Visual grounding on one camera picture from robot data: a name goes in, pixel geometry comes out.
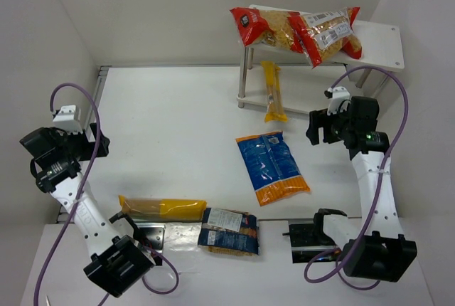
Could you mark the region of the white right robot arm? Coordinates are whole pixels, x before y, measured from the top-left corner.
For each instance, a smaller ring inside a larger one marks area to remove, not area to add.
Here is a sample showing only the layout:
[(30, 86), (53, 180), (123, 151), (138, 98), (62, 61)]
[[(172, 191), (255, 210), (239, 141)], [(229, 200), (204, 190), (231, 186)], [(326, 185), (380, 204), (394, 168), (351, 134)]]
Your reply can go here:
[(363, 225), (355, 226), (343, 211), (319, 209), (313, 236), (335, 245), (336, 273), (396, 283), (417, 257), (417, 244), (405, 238), (397, 216), (390, 178), (392, 144), (376, 130), (379, 104), (346, 93), (329, 93), (328, 100), (326, 109), (310, 112), (306, 136), (313, 145), (345, 145), (358, 182)]

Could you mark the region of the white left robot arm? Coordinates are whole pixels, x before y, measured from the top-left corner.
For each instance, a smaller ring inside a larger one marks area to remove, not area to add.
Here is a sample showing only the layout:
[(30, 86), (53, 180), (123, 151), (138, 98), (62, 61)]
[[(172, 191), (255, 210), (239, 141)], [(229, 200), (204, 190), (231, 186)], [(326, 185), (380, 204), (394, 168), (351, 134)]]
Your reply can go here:
[(93, 142), (85, 132), (40, 127), (20, 143), (32, 156), (31, 173), (36, 186), (65, 208), (85, 240), (91, 261), (84, 273), (105, 292), (120, 297), (155, 262), (140, 242), (112, 225), (90, 191), (80, 164), (106, 157), (110, 144), (98, 124), (92, 123), (90, 128)]

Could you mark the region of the blue orange spaghetti bag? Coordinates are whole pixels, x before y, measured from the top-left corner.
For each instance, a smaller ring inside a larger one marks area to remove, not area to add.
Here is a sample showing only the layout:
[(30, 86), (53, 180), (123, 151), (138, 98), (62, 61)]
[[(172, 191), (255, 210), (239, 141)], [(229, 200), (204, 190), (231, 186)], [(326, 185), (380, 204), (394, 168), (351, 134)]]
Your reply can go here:
[(282, 131), (240, 137), (236, 143), (260, 206), (310, 192)]

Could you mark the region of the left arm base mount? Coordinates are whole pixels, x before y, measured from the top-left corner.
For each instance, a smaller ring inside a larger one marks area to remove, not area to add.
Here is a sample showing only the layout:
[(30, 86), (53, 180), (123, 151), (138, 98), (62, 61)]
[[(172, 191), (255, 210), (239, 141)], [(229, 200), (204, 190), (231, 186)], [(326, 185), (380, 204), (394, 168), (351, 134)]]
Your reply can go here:
[(136, 223), (133, 237), (147, 248), (162, 253), (164, 247), (165, 225), (163, 223)]

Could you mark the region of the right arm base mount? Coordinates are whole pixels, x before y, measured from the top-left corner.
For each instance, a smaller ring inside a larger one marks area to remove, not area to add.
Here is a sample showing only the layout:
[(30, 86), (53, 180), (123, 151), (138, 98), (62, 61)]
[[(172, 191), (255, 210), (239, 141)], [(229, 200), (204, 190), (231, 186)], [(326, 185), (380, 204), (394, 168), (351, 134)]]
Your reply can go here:
[(314, 256), (326, 250), (333, 250), (336, 244), (332, 240), (320, 239), (314, 234), (311, 220), (289, 221), (289, 230), (283, 233), (291, 244), (292, 263), (308, 263)]

